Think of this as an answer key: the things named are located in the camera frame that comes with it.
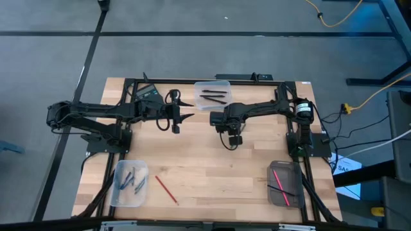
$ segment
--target plastic bin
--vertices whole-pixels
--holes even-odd
[[[195,104],[199,110],[218,110],[223,109],[224,107],[228,106],[232,103],[231,98],[231,86],[230,82],[222,80],[222,81],[200,81],[194,84],[195,90]],[[219,90],[224,91],[227,93],[210,93],[210,92],[202,92],[203,90]],[[213,98],[220,101],[227,102],[227,104],[221,104],[219,102],[214,102],[208,99],[204,99],[200,97],[200,95],[224,95],[224,98]]]
[[[134,183],[131,182],[121,189],[125,183],[128,173],[133,175],[134,167]],[[138,193],[135,193],[135,188],[144,180],[143,186]],[[114,207],[138,207],[144,203],[147,195],[148,187],[148,167],[142,160],[120,160],[117,163],[114,172],[114,179],[111,190],[110,205]]]

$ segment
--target pencil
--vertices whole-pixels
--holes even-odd
[[[278,179],[276,171],[274,169],[272,171],[274,173],[275,179],[277,180],[278,186],[280,187],[281,190],[284,190],[283,186],[281,185],[280,179]],[[288,199],[287,199],[287,196],[286,196],[285,192],[283,192],[283,196],[284,196],[284,200],[285,200],[285,203],[287,204],[287,206],[290,206],[290,203],[288,202]]]
[[[166,188],[166,186],[161,182],[160,178],[158,176],[155,176],[155,178],[159,181],[159,183],[161,184],[161,186],[164,188],[164,190],[170,195],[170,197],[173,199],[173,201],[179,205],[179,203],[177,202],[177,200],[174,198],[174,196],[171,194],[171,192],[169,192],[169,190]]]

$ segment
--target wooden tabletop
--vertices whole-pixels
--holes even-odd
[[[124,78],[107,78],[101,103],[115,105],[121,97],[123,83]],[[170,89],[179,89],[181,100],[195,105],[193,85],[155,86],[163,97]],[[299,97],[315,102],[310,82],[296,82],[296,86]],[[245,104],[273,99],[274,89],[273,86],[231,86],[233,101]],[[235,151],[229,151],[222,146],[215,127],[209,125],[209,111],[181,107],[181,113],[195,115],[179,125],[180,134],[173,134],[171,129],[160,131],[155,121],[132,126],[132,145],[126,159],[147,163],[148,196],[141,207],[118,207],[116,218],[301,222],[299,209],[278,207],[267,200],[268,165],[273,160],[292,161],[286,147],[286,117],[266,115],[247,119],[242,132],[243,144]],[[112,119],[98,121],[115,123]],[[311,129],[320,132],[317,115]],[[100,190],[107,156],[107,153],[100,153],[85,163],[73,215],[81,213]],[[310,158],[310,161],[317,194],[333,215],[341,219],[329,166],[321,158]],[[171,200],[155,175],[160,177],[179,205]],[[305,190],[304,193],[308,217],[313,219],[310,197]],[[106,215],[109,195],[105,202]]]

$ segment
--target gray carpet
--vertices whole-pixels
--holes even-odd
[[[355,5],[314,2],[330,23]],[[91,0],[6,0],[0,8],[0,30],[93,31],[99,15],[96,1]],[[376,4],[363,4],[346,23],[330,30],[316,16],[303,0],[117,0],[111,4],[103,31],[389,31]],[[22,155],[0,155],[0,223],[31,218],[57,140],[45,124],[46,107],[71,100],[90,42],[90,37],[0,37],[0,140],[26,148]],[[317,106],[325,116],[337,112],[341,103],[359,105],[377,90],[348,87],[346,78],[381,78],[405,60],[392,38],[102,37],[82,101],[100,102],[107,77],[141,77],[143,71],[149,78],[257,72],[270,73],[276,80],[312,82]],[[353,115],[344,116],[342,134],[385,117],[385,97],[381,93]],[[338,124],[328,128],[336,134]],[[337,144],[389,137],[385,121]],[[78,136],[69,138],[45,219],[70,216],[85,147]],[[386,146],[353,159],[368,166],[392,159],[392,150]],[[345,218],[358,221],[350,215]]]

